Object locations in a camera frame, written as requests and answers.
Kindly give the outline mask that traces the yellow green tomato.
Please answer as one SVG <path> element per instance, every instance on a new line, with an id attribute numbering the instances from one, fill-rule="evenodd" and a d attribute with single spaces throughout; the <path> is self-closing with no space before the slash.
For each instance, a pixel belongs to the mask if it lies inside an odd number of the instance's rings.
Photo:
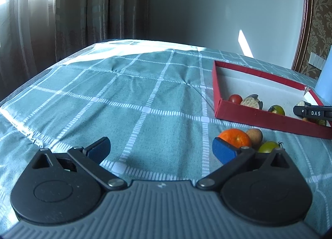
<path id="1" fill-rule="evenodd" d="M 283 148 L 283 143 L 282 142 L 274 142 L 274 141 L 267 141 L 263 144 L 258 149 L 259 153 L 271 153 L 273 149 L 275 148 Z"/>

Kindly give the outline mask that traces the dark eggplant chunk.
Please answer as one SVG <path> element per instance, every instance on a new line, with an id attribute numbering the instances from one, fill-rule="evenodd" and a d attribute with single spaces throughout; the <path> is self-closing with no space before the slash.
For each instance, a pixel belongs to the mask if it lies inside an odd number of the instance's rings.
<path id="1" fill-rule="evenodd" d="M 297 104 L 297 106 L 310 107 L 311 104 L 308 103 L 308 102 L 306 102 L 306 101 L 301 100 L 301 101 Z"/>
<path id="2" fill-rule="evenodd" d="M 251 107 L 259 110 L 262 110 L 263 108 L 263 102 L 259 100 L 257 94 L 251 94 L 247 96 L 242 100 L 240 104 L 246 107 Z"/>

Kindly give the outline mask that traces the blue electric kettle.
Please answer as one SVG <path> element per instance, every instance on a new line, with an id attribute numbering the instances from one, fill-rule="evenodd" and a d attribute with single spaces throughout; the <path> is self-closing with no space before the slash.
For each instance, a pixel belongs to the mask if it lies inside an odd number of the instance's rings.
<path id="1" fill-rule="evenodd" d="M 332 103 L 332 48 L 327 55 L 315 86 L 315 92 L 328 104 Z"/>

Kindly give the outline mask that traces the green tomato in tray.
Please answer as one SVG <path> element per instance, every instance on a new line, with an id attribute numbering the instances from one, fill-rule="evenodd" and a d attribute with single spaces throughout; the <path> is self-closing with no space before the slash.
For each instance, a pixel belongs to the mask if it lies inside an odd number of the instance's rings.
<path id="1" fill-rule="evenodd" d="M 268 111 L 279 115 L 285 115 L 285 111 L 280 105 L 272 105 Z"/>

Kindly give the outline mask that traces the brown kiwi on cloth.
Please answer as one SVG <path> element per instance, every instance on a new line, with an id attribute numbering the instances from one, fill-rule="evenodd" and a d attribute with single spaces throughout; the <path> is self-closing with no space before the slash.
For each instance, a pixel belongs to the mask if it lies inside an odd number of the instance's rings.
<path id="1" fill-rule="evenodd" d="M 263 134 L 262 131 L 258 128 L 252 128 L 247 130 L 246 134 L 249 136 L 251 140 L 251 144 L 254 148 L 257 148 L 260 146 L 262 140 L 263 140 Z"/>

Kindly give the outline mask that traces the orange mandarin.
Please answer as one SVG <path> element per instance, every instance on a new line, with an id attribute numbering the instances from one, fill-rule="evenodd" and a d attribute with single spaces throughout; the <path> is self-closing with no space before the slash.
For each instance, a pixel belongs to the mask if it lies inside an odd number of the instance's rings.
<path id="1" fill-rule="evenodd" d="M 250 137 L 242 130 L 237 128 L 230 128 L 221 132 L 218 135 L 225 142 L 231 144 L 235 148 L 239 149 L 243 146 L 251 147 Z"/>

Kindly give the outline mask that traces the red cardboard tray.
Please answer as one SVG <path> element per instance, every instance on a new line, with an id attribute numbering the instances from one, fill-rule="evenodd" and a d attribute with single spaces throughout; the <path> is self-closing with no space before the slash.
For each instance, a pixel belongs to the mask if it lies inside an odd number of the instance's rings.
<path id="1" fill-rule="evenodd" d="M 306 122 L 293 113 L 301 100 L 312 105 L 322 105 L 310 87 L 293 80 L 261 70 L 215 61 L 212 69 L 214 114 L 218 119 L 268 128 L 298 135 L 324 139 L 331 138 L 331 123 L 320 126 Z M 263 102 L 262 110 L 228 101 L 232 94 L 245 98 L 257 94 Z M 280 105 L 285 115 L 271 113 L 272 105 Z"/>

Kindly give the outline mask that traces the red cherry tomato left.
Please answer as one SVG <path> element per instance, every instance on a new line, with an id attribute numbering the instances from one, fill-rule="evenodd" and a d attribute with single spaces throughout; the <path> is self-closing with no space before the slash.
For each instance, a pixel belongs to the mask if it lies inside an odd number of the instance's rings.
<path id="1" fill-rule="evenodd" d="M 243 98 L 238 95 L 238 94 L 232 94 L 229 98 L 228 101 L 234 104 L 241 104 L 241 102 L 243 101 Z"/>

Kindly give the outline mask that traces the teal checked bedspread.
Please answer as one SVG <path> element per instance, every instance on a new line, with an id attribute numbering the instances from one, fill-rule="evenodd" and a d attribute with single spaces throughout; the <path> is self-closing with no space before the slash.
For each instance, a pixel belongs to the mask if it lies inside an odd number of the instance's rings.
<path id="1" fill-rule="evenodd" d="M 1 232 L 17 223 L 10 194 L 41 148 L 62 153 L 108 137 L 111 152 L 101 164 L 126 181 L 196 182 L 219 168 L 213 139 L 248 127 L 215 119 L 215 61 L 316 84 L 271 63 L 198 46 L 115 40 L 82 49 L 1 102 Z"/>

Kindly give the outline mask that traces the patterned brown curtain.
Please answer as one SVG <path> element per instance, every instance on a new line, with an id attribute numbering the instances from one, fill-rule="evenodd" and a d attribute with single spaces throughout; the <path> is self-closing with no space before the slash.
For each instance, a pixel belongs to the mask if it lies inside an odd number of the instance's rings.
<path id="1" fill-rule="evenodd" d="M 1 0 L 1 98 L 103 40 L 144 39 L 148 0 Z"/>

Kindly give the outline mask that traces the white wall switch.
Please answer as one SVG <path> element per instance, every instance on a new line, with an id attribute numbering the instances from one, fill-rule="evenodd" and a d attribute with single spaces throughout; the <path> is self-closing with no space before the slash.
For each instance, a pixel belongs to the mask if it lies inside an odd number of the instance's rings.
<path id="1" fill-rule="evenodd" d="M 313 67 L 322 70 L 325 66 L 326 60 L 320 57 L 319 55 L 311 52 L 308 63 Z"/>

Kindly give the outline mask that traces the brown wooden door frame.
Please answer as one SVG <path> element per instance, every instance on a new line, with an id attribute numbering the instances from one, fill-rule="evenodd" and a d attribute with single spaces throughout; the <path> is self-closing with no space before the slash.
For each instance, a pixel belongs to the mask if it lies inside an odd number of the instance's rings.
<path id="1" fill-rule="evenodd" d="M 314 5 L 314 0 L 304 0 L 300 35 L 299 35 L 297 49 L 295 52 L 294 61 L 292 64 L 292 70 L 296 72 L 300 72 L 302 66 L 304 65 L 305 55 L 308 48 L 308 42 L 310 39 L 313 5 Z"/>

